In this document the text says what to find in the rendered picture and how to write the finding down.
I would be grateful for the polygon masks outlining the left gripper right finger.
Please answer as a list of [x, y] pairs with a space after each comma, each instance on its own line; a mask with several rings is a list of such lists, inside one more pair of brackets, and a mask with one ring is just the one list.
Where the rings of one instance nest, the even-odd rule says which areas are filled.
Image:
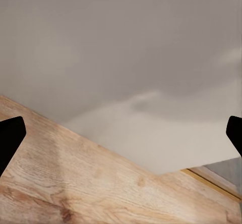
[[242, 118], [230, 116], [226, 134], [242, 157]]

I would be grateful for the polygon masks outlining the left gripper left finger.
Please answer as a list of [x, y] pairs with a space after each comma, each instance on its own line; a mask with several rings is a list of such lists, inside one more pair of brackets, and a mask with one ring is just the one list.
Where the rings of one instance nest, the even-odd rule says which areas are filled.
[[0, 122], [0, 176], [26, 136], [22, 116]]

